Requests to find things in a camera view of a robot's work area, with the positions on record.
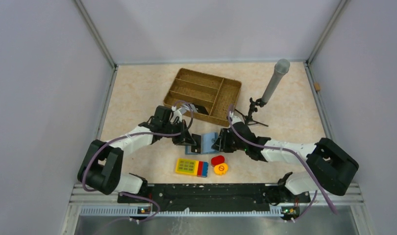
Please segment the blue leather card holder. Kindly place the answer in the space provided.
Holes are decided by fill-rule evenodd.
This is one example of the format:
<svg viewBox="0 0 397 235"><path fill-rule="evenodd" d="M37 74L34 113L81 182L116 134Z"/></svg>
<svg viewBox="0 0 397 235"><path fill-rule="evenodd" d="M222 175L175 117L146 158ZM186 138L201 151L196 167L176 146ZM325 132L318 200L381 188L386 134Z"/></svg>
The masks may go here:
<svg viewBox="0 0 397 235"><path fill-rule="evenodd" d="M210 132L201 135L201 154L199 155L206 155L206 154L216 154L218 151L215 151L211 148L214 141L218 138L218 133ZM198 155L194 154L190 151L191 146L185 146L185 154L186 155Z"/></svg>

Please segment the black credit card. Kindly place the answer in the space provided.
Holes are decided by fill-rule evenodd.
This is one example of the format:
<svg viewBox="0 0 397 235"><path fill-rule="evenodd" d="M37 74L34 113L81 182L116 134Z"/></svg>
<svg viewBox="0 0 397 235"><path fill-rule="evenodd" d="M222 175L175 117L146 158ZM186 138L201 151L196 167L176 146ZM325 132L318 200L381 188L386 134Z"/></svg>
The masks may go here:
<svg viewBox="0 0 397 235"><path fill-rule="evenodd" d="M190 151L194 154L201 154L201 135L192 134L195 144L190 147Z"/></svg>

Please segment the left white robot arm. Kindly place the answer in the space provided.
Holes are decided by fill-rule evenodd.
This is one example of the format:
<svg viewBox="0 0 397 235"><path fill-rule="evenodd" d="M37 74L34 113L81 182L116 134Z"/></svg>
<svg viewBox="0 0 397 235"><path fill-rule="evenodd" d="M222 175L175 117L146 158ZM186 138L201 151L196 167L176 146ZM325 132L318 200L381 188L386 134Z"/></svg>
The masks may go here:
<svg viewBox="0 0 397 235"><path fill-rule="evenodd" d="M128 133L109 141L92 141L77 174L83 189L105 195L127 192L135 202L145 201L148 182L141 176L122 173L124 157L162 138L171 138L175 145L192 145L189 129L193 123L186 123L182 117L186 111L194 113L189 103L170 108L160 105L147 121Z"/></svg>

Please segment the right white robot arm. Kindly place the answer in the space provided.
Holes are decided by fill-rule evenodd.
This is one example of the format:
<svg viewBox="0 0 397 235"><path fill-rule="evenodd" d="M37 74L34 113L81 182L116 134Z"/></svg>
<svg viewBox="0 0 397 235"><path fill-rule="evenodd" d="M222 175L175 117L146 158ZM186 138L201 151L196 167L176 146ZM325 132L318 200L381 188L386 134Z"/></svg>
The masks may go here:
<svg viewBox="0 0 397 235"><path fill-rule="evenodd" d="M212 148L223 153L244 151L255 161L303 166L304 172L290 174L278 188L278 196L285 202L318 189L343 196L359 169L358 162L329 138L321 138L316 143L276 141L256 136L242 122L222 128Z"/></svg>

